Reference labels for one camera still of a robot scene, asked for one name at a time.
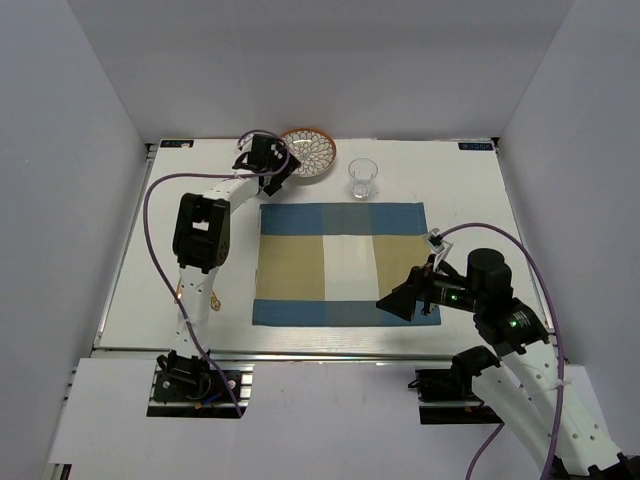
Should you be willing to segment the floral patterned ceramic bowl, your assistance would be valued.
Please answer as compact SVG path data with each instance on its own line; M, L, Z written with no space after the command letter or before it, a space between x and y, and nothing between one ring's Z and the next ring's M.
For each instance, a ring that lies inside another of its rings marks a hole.
M336 143L322 130L295 128L283 132L281 138L300 163L292 173L296 180L320 180L329 172L335 162Z

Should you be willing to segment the clear drinking glass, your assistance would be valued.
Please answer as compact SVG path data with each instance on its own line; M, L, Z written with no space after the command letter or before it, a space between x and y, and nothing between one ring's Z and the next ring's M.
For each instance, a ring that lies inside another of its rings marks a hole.
M353 197L358 200L368 198L378 175L377 164L368 158L357 158L350 162L348 172Z

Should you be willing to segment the blue beige white placemat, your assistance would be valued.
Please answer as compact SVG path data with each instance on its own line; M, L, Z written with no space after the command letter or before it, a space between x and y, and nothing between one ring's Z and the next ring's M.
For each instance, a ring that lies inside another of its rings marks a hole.
M264 204L252 322L404 327L376 303L430 254L422 203Z

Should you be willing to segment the gold fork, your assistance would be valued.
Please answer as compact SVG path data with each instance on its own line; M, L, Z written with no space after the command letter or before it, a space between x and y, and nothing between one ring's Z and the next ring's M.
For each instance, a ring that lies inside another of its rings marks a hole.
M210 292L210 308L213 311L219 311L221 309L221 301L214 291Z

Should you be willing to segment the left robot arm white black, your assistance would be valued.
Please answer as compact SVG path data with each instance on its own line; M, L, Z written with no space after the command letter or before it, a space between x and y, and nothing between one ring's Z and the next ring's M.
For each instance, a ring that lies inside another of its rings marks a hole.
M231 246L231 215L260 193L276 193L300 165L281 137L263 130L245 134L237 147L231 174L202 175L217 183L203 193L186 193L179 202L172 240L179 320L171 358L205 360L213 285Z

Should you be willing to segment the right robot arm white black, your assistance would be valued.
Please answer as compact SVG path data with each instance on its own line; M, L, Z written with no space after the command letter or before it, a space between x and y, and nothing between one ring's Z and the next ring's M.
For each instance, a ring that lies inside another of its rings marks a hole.
M574 386L561 378L549 333L516 298L504 256L481 248L460 275L429 256L377 301L378 309L411 321L416 308L470 312L484 345L452 359L453 390L478 398L516 435L546 479L636 479L639 459L626 455L589 413Z

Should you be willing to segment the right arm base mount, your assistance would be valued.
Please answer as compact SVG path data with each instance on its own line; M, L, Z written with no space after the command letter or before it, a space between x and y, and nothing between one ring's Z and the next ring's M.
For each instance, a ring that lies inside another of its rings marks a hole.
M421 425L497 425L500 417L463 390L449 369L419 369L407 387L418 396Z

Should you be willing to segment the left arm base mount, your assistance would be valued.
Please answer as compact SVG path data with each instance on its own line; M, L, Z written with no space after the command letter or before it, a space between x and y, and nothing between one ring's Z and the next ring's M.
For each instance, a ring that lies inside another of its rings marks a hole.
M237 408L248 406L252 371L223 369L205 359L178 356L156 358L146 415L151 418L239 419Z

